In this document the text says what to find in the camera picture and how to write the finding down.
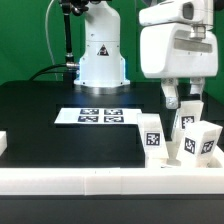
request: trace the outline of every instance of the white paper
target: white paper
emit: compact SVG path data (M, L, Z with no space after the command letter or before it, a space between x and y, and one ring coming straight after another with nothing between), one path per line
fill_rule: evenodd
M55 124L137 124L140 109L62 108Z

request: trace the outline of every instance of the green wall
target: green wall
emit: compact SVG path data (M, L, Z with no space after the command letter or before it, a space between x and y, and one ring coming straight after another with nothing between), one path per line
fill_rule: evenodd
M121 16L121 54L127 61L127 77L145 81L139 61L138 12L141 0L112 0ZM45 13L50 0L1 0L0 13L0 84L28 80L34 73L51 65L45 37ZM219 43L219 73L209 78L206 91L224 103L224 11L215 14L214 32ZM71 16L75 60L84 53L84 17ZM49 35L56 63L64 63L65 41L63 14L57 1L49 17ZM54 80L52 75L45 77Z

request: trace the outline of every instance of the black tabletop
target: black tabletop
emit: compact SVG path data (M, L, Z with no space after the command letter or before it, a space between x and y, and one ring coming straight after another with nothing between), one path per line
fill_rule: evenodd
M186 98L189 86L181 84ZM224 106L203 95L202 119L224 124ZM63 107L137 108L159 113L170 140L175 111L160 83L134 83L112 95L77 92L62 82L15 81L0 87L0 167L144 167L136 125L55 125ZM218 145L223 149L223 133ZM0 196L0 223L223 223L223 195Z

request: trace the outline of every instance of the white box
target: white box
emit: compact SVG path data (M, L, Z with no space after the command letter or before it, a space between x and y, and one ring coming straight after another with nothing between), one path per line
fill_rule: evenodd
M0 156L7 148L6 132L0 131Z
M189 123L200 121L204 103L200 100L182 101L176 111L176 116L171 133L172 141L181 142L185 129Z
M177 154L182 166L207 167L221 131L221 126L207 121L188 124Z

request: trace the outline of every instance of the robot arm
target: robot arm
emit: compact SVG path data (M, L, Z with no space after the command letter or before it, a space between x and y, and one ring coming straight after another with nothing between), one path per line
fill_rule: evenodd
M201 97L204 77L217 74L217 41L209 30L214 3L220 9L220 2L167 0L139 14L146 26L141 33L141 67L146 78L162 79L169 109L179 106L178 78L190 78L191 94Z

